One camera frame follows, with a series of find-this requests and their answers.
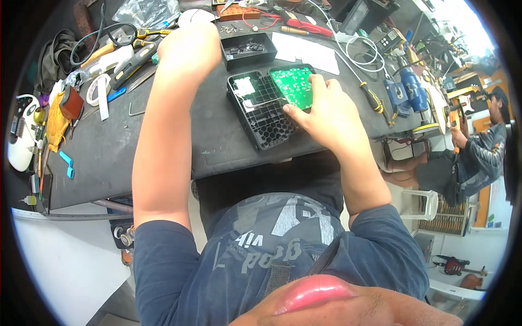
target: scissors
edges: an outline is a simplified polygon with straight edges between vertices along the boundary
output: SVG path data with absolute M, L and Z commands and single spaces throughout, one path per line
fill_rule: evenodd
M 220 14 L 223 13 L 223 11 L 225 11 L 225 9 L 227 9 L 228 7 L 230 7 L 230 5 L 234 2 L 234 0 L 227 0 L 227 3 L 225 3 L 225 6 L 223 7 L 223 9 L 219 12 Z

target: finger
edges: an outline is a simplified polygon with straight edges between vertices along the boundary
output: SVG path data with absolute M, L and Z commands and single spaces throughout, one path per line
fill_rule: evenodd
M 341 84 L 337 81 L 337 79 L 328 79 L 325 81 L 326 88 L 330 91 L 342 91 Z
M 295 122 L 305 127 L 308 113 L 304 113 L 301 109 L 293 104 L 286 104 L 283 106 L 283 111 L 286 112 Z
M 308 77 L 308 82 L 312 84 L 312 95 L 313 99 L 312 101 L 315 102 L 318 100 L 321 96 L 326 94 L 327 88 L 325 84 L 325 79 L 322 75 L 310 75 Z

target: green circuit board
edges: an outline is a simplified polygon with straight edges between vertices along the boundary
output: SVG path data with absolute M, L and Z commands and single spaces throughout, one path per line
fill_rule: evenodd
M 270 73 L 288 103 L 301 110 L 312 107 L 312 84 L 308 82 L 308 76 L 311 74 L 312 72 L 307 67 Z

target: lip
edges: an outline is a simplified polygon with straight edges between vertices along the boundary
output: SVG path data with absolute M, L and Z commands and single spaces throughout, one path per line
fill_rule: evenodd
M 301 279 L 283 294 L 276 305 L 274 315 L 296 311 L 321 302 L 357 297 L 355 288 L 332 275 L 314 275 Z

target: forearm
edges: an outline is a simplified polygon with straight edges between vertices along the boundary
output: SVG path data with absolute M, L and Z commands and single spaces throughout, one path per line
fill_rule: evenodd
M 189 110 L 199 83 L 182 67 L 158 67 L 134 158 L 136 226 L 161 215 L 191 229 L 186 214 L 192 161 Z
M 363 210 L 392 202 L 392 195 L 379 173 L 367 137 L 360 140 L 357 146 L 346 144 L 333 149 L 333 152 L 341 165 L 342 191 L 350 214 L 350 225 L 356 214 Z

